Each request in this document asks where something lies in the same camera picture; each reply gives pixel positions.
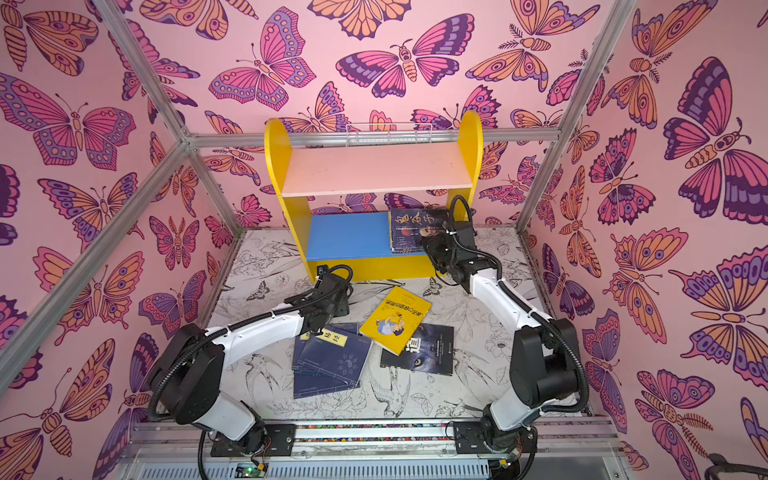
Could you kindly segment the purple book gold characters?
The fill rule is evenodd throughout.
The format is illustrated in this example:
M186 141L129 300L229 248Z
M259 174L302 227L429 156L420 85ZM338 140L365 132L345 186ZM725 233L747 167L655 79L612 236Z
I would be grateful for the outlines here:
M390 247L393 254L423 250L423 240L444 231L446 209L397 208L388 214Z

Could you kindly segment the yellow cartoon book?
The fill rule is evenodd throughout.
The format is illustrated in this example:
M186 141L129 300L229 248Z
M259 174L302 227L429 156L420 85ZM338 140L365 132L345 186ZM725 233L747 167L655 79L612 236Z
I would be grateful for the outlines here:
M359 333L384 350L400 355L431 308L426 299L395 287L361 325Z

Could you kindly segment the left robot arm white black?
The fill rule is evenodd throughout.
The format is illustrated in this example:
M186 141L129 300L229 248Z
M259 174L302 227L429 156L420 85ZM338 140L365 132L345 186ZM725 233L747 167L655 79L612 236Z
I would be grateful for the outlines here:
M349 313L353 270L331 267L314 286L277 307L233 324L181 328L145 377L150 390L148 418L192 425L215 435L235 453L253 455L267 448L267 429L256 411L226 393L224 370L283 340L318 335L335 317Z

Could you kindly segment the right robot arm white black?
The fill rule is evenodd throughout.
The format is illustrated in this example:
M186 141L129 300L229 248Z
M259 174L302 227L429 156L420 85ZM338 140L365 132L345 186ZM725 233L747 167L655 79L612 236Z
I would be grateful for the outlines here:
M480 301L512 336L510 387L487 405L480 420L484 443L494 452L520 450L534 438L545 413L580 413L589 402L589 382L573 323L554 319L519 294L503 275L503 264L475 244L466 198L452 198L443 227L422 240L438 274Z

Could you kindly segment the navy book yellow label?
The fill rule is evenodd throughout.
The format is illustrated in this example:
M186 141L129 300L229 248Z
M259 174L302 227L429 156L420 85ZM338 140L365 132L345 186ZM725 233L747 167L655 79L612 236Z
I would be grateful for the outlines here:
M371 340L357 332L327 327L319 334L307 333L299 338L294 369L357 387L371 346Z

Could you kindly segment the navy book underneath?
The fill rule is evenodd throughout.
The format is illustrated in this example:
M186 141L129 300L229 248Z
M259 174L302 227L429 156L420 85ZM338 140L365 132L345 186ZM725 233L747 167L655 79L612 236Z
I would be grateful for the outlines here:
M294 399L352 390L359 387L359 383L350 384L343 380L327 376L316 370L306 370L301 368L299 359L309 339L310 334L305 333L297 337L294 342L294 352L292 356Z

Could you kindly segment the yellow pink blue bookshelf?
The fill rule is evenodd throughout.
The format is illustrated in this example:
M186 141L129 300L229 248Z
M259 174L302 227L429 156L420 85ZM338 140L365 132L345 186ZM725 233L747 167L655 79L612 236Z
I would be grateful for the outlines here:
M309 199L444 190L449 200L472 201L484 148L479 114L464 114L456 130L354 131L332 135L329 146L318 134L307 138L309 147L293 146L285 125L271 119L263 143L271 184L308 275L348 265L357 281L432 276L424 252L392 252L389 214L319 215Z

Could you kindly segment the black wolf eye book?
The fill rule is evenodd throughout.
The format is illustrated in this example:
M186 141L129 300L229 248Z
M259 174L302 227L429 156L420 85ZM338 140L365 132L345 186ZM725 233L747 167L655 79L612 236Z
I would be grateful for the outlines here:
M422 323L399 355L386 350L382 352L380 367L452 376L453 345L452 326Z

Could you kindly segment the small green circuit board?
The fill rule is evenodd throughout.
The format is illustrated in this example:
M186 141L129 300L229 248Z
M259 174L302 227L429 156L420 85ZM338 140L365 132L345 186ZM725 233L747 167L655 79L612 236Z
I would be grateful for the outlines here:
M268 466L262 463L238 463L235 468L235 479L264 479L268 473Z

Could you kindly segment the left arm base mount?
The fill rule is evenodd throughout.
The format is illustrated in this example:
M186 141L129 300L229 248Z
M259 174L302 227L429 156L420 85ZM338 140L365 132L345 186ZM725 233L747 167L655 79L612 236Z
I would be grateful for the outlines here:
M218 433L213 441L210 455L218 457L289 457L293 452L296 424L266 424L257 427L238 441L230 440Z

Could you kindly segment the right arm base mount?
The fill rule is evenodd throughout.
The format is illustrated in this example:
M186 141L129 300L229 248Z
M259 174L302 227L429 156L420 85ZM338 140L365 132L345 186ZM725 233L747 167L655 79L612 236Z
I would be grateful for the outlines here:
M491 421L451 421L446 427L459 454L519 456L536 450L533 427L499 430Z

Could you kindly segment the aluminium front rail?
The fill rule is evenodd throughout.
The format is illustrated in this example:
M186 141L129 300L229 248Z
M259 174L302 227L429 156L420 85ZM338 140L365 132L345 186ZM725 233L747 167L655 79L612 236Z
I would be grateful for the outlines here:
M459 454L446 432L451 421L475 419L396 419L335 421L269 421L267 424L296 424L293 452L289 457L257 456L259 459L415 459L415 458L503 458L507 455ZM597 417L542 417L533 424L538 431L537 456L599 457L619 451L613 426Z

